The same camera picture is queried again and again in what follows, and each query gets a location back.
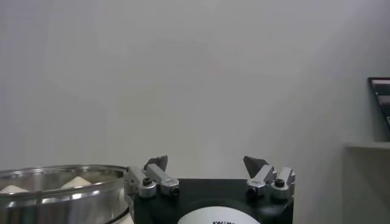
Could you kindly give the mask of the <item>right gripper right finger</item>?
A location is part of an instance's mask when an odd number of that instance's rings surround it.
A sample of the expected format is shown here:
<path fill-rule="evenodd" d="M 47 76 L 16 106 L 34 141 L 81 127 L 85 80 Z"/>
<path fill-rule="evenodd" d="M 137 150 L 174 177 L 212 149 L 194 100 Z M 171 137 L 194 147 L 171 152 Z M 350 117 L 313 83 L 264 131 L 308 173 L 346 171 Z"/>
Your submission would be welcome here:
<path fill-rule="evenodd" d="M 283 167 L 279 172 L 264 159 L 245 156 L 244 165 L 250 176 L 247 179 L 247 196 L 262 197 L 270 193 L 278 200 L 293 198 L 295 194 L 296 174 L 290 167 Z"/>

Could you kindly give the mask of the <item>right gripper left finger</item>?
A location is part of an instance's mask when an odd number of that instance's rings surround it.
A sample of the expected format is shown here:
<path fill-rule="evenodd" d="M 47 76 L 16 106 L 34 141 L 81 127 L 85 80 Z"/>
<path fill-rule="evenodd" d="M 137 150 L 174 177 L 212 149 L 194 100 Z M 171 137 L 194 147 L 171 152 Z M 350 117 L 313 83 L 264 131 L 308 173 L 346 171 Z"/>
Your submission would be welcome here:
<path fill-rule="evenodd" d="M 141 198 L 152 198 L 160 193 L 169 197 L 180 194 L 180 183 L 177 178 L 169 176 L 165 171 L 168 165 L 168 156 L 151 158 L 142 167 L 129 166 L 124 173 L 124 192 L 126 195 Z"/>

